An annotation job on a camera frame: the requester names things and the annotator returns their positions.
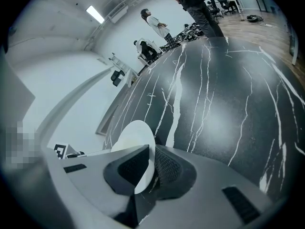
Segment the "person standing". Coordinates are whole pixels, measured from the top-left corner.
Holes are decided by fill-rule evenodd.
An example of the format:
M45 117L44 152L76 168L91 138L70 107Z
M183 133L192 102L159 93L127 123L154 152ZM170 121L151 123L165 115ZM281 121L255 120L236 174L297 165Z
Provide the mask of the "person standing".
M166 28L167 24L160 23L155 17L152 16L148 9L141 11L141 17L159 36L167 41L170 50L180 46L180 44L174 42L172 36L170 35L170 30Z
M211 16L205 0L176 0L183 8L188 11L192 18L200 26L206 37L223 37L224 34Z

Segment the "black pants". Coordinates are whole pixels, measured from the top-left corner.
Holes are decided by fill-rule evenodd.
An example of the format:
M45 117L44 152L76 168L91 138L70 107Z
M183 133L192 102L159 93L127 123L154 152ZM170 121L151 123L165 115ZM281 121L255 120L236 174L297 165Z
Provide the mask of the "black pants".
M235 2L232 2L232 1L229 2L229 5L231 6L232 10L233 10L233 7L235 7L235 9L238 10Z
M205 2L187 9L207 37L224 36L219 25L211 16Z

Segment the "white shirt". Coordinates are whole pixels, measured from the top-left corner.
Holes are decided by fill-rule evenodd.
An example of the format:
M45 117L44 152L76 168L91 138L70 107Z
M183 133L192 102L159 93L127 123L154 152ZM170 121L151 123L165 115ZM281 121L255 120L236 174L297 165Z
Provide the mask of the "white shirt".
M170 33L170 30L167 29L164 26L158 26L160 23L155 17L153 16L148 16L147 17L147 23L150 25L150 27L153 28L155 32L162 38L166 37L168 33Z

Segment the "black equipment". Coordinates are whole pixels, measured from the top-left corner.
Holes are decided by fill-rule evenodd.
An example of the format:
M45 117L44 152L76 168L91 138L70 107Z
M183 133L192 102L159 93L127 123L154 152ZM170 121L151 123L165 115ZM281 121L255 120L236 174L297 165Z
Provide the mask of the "black equipment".
M125 73L123 71L114 71L111 76L112 84L118 86L124 76Z
M173 37L175 43L191 42L199 39L204 33L200 26L194 22L193 24L184 24L184 31ZM164 52L169 51L169 46L165 45L160 47Z
M258 22L258 21L263 21L264 19L261 16L250 14L247 16L247 20L249 22Z

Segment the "wooden floor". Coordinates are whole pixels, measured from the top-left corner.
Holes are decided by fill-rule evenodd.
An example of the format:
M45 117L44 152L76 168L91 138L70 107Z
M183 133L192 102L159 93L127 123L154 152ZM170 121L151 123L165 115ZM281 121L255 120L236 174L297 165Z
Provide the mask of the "wooden floor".
M256 14L264 18L263 22L250 23L246 20L248 14ZM293 66L292 56L289 53L289 33L286 32L283 17L259 10L244 10L242 14L227 14L218 18L224 36L253 42L275 54L294 72L302 86L305 88L305 62L299 52L296 65ZM266 23L275 27L259 25Z

